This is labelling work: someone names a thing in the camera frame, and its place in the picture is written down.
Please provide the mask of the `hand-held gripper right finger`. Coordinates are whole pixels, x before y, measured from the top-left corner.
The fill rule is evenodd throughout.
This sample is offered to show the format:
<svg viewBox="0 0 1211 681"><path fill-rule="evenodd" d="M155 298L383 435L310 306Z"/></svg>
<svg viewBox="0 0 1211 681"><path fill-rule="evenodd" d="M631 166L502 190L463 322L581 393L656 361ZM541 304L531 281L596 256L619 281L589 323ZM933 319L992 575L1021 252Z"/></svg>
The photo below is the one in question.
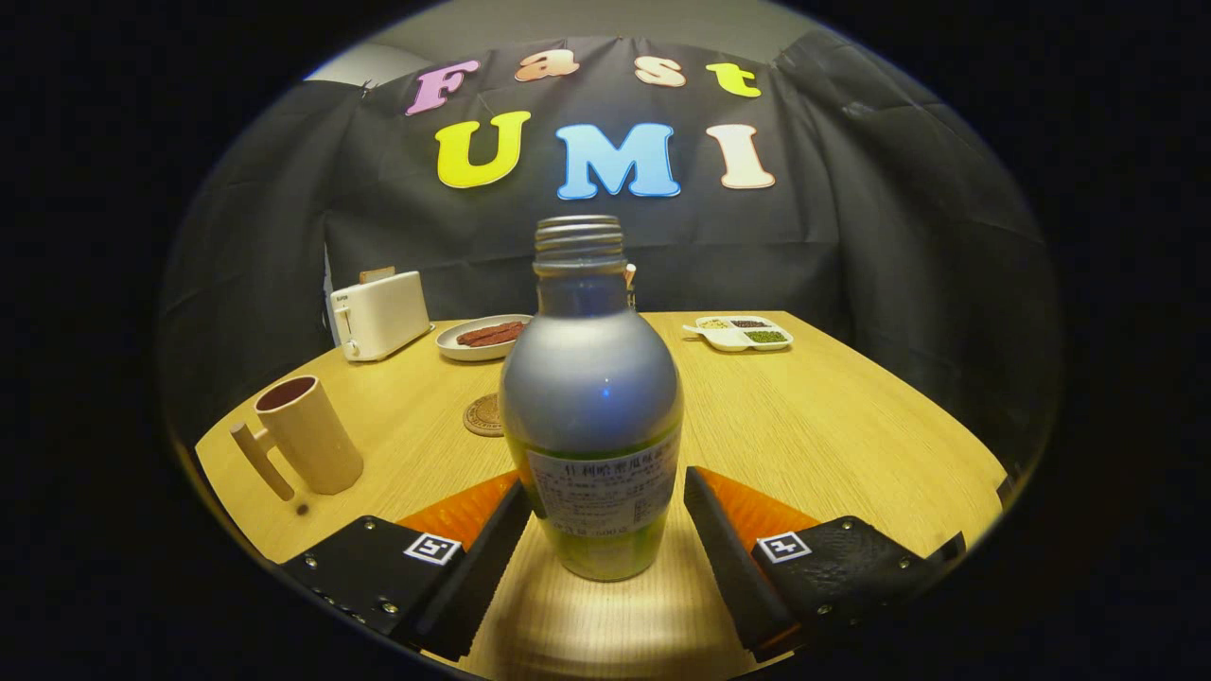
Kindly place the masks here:
<svg viewBox="0 0 1211 681"><path fill-rule="evenodd" d="M922 556L861 517L820 521L702 467L685 470L684 504L737 639L757 662L877 620L966 553L957 533Z"/></svg>

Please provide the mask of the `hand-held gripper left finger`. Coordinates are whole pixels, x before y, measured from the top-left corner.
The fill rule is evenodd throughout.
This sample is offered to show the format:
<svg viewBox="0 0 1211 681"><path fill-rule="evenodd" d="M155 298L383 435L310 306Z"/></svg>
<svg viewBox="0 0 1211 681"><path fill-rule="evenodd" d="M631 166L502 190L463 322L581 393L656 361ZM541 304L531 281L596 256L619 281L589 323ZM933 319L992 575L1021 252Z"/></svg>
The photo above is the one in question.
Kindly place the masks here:
<svg viewBox="0 0 1211 681"><path fill-rule="evenodd" d="M470 654L532 510L518 471L402 520L355 517L281 568L381 637L450 662Z"/></svg>

